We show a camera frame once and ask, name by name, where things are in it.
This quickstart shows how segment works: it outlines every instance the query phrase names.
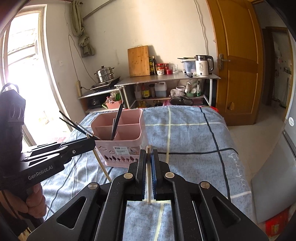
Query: electric kettle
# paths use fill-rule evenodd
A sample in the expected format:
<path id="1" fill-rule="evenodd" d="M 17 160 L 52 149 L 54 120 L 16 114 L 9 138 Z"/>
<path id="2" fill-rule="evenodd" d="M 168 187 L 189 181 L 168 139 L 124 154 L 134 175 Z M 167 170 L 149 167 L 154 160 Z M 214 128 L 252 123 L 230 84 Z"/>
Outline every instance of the electric kettle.
<path id="1" fill-rule="evenodd" d="M 210 55 L 196 55 L 195 57 L 196 75 L 208 76 L 214 70 L 214 59 Z M 212 68 L 209 68 L 208 59 L 211 60 Z"/>

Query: pink basket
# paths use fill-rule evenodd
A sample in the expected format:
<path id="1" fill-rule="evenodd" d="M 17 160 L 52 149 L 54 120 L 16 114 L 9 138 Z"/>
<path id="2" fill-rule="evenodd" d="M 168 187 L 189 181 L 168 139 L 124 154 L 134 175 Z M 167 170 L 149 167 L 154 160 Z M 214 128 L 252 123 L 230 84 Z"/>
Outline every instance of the pink basket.
<path id="1" fill-rule="evenodd" d="M 148 145 L 143 110 L 122 110 L 116 134 L 110 141 L 113 119 L 117 112 L 98 115 L 91 128 L 102 141 L 96 141 L 96 147 L 110 167 L 128 167 L 131 162 L 138 161 L 140 150 Z"/>
<path id="2" fill-rule="evenodd" d="M 119 106 L 121 103 L 122 103 L 122 100 L 110 101 L 109 103 L 106 102 L 106 106 L 108 107 L 108 109 L 119 109 Z"/>

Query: screw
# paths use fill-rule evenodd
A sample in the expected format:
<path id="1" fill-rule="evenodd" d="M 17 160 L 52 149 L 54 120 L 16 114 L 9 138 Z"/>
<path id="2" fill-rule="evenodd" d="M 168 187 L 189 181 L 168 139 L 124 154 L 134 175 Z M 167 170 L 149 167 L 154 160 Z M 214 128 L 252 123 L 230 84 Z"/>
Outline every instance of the screw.
<path id="1" fill-rule="evenodd" d="M 125 173 L 125 174 L 123 175 L 123 177 L 124 177 L 125 179 L 131 179 L 131 178 L 133 177 L 133 174 L 127 172 L 127 173 Z"/>
<path id="2" fill-rule="evenodd" d="M 172 172 L 167 172 L 167 173 L 165 174 L 165 176 L 166 176 L 167 178 L 173 178 L 173 177 L 175 176 L 175 174 L 173 174 Z"/>
<path id="3" fill-rule="evenodd" d="M 202 182 L 201 184 L 202 188 L 208 189 L 210 187 L 210 184 L 208 182 Z"/>
<path id="4" fill-rule="evenodd" d="M 96 189 L 97 187 L 98 187 L 98 184 L 97 184 L 97 183 L 90 183 L 90 184 L 88 185 L 88 188 L 91 189 L 91 190 L 94 190 L 94 189 Z"/>

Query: floor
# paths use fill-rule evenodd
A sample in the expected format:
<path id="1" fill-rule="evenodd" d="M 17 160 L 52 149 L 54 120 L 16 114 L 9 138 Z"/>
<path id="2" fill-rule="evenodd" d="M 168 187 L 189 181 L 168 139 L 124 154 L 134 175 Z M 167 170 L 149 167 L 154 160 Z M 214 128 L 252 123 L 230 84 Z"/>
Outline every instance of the floor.
<path id="1" fill-rule="evenodd" d="M 251 179 L 263 166 L 280 138 L 285 125 L 282 120 L 284 112 L 285 109 L 279 107 L 278 102 L 271 106 L 261 105 L 256 124 L 228 127 L 250 186 Z M 253 221 L 257 223 L 255 213 Z"/>

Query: hand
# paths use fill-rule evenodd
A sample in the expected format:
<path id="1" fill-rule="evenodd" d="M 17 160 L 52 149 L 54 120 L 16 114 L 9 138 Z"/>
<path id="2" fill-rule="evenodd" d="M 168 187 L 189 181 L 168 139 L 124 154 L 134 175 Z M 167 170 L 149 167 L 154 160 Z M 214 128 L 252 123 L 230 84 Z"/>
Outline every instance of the hand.
<path id="1" fill-rule="evenodd" d="M 20 219 L 23 219 L 18 212 L 28 213 L 35 218 L 42 218 L 46 214 L 45 197 L 42 194 L 41 184 L 36 184 L 33 188 L 33 193 L 27 198 L 26 202 L 21 200 L 19 197 L 13 195 L 10 191 L 5 190 L 5 195 L 10 205 L 15 210 L 16 214 Z M 13 212 L 5 201 L 2 193 L 0 192 L 0 202 L 2 206 L 13 216 Z"/>

